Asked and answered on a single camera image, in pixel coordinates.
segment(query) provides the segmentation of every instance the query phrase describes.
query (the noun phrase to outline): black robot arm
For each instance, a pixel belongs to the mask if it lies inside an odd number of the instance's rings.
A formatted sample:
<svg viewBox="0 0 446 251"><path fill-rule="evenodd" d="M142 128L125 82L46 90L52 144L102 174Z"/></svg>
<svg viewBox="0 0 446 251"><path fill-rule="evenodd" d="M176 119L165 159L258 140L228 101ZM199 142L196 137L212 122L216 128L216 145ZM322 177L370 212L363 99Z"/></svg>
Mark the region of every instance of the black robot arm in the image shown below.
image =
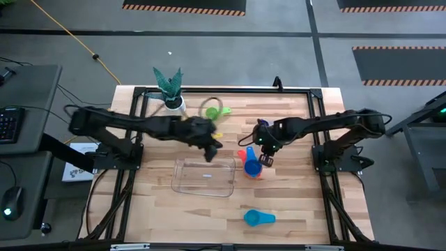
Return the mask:
<svg viewBox="0 0 446 251"><path fill-rule="evenodd" d="M129 139L119 139L105 128L119 128L144 132L158 140L176 140L204 149L205 159L210 162L222 144L213 139L216 127L210 119L193 116L185 120L181 116L151 116L140 118L109 112L95 107L79 107L72 114L69 131L74 135L93 137L112 148L120 157L131 158L136 148Z"/></svg>
<svg viewBox="0 0 446 251"><path fill-rule="evenodd" d="M274 121L272 125L262 120L253 129L253 142L262 146L259 161L270 167L274 156L283 146L313 132L322 132L341 128L351 129L337 140L324 143L321 158L327 161L335 160L344 151L362 139L378 138L385 133L384 114L371 109L360 111L348 110L343 113L302 119L298 117Z"/></svg>

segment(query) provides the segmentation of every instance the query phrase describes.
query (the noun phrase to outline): white paper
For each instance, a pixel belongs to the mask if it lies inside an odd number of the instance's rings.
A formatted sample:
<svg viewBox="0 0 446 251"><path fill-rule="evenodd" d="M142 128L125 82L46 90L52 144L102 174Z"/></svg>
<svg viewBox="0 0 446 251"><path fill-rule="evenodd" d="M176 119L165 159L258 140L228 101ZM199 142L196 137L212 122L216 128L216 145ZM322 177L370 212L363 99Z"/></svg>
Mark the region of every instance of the white paper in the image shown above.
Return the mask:
<svg viewBox="0 0 446 251"><path fill-rule="evenodd" d="M98 148L94 143L71 143L70 147L80 153L94 152ZM70 163L65 164L65 170L63 171L63 182L75 182L75 181L92 181L93 174L79 169Z"/></svg>

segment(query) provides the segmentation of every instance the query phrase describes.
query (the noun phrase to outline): black floor mat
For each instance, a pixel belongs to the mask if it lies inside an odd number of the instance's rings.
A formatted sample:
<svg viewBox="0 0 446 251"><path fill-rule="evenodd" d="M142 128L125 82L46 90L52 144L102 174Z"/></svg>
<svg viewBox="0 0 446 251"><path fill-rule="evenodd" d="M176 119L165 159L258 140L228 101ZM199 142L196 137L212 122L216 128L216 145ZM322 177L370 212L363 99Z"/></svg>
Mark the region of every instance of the black floor mat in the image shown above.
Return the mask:
<svg viewBox="0 0 446 251"><path fill-rule="evenodd" d="M125 0L123 9L244 16L246 0Z"/></svg>
<svg viewBox="0 0 446 251"><path fill-rule="evenodd" d="M445 11L446 0L337 0L343 13Z"/></svg>
<svg viewBox="0 0 446 251"><path fill-rule="evenodd" d="M443 46L355 46L353 55L366 86L446 85Z"/></svg>

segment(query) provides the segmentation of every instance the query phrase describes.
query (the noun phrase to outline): gray floor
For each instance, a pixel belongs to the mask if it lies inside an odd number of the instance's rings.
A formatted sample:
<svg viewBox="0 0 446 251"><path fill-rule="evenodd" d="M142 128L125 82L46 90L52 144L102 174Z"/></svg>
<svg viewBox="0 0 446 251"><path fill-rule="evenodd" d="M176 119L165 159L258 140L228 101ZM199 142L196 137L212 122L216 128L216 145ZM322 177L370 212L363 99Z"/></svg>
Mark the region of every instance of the gray floor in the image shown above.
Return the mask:
<svg viewBox="0 0 446 251"><path fill-rule="evenodd" d="M122 0L40 0L43 8L69 29L144 31L265 31L310 32L305 0L248 0L246 17L222 17L121 10ZM336 0L313 0L319 32L324 33L445 33L446 12L340 13ZM57 29L29 1L5 9L0 28ZM124 84L154 84L157 67L167 75L182 68L185 84L269 86L279 75L287 86L320 86L311 38L235 36L85 36L79 37L97 52ZM68 36L0 35L0 56L34 64L61 64L60 84L82 100L110 102L115 82ZM430 45L444 40L321 39L330 87L342 90L347 109L368 107L407 117L445 87L363 86L352 46ZM65 116L68 104L57 93L52 110ZM70 138L66 125L51 116L47 132ZM377 241L393 245L446 249L446 204L408 204L406 196L424 189L403 135L364 140L364 156L376 164L364 171L367 205ZM57 176L50 190L60 184ZM26 240L2 242L44 243L73 240L79 227L88 184L78 199L52 199L45 219L54 232L37 232Z"/></svg>

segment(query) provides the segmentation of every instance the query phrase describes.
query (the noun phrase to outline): transparent bin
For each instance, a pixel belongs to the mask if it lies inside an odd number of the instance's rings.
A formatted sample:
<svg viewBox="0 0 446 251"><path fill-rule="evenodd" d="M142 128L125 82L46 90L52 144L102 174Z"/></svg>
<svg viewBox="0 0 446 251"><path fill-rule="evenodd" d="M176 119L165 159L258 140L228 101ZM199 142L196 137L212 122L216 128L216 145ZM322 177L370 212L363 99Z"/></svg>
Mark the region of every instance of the transparent bin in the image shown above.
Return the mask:
<svg viewBox="0 0 446 251"><path fill-rule="evenodd" d="M172 189L192 195L229 197L234 190L236 161L233 158L178 158Z"/></svg>

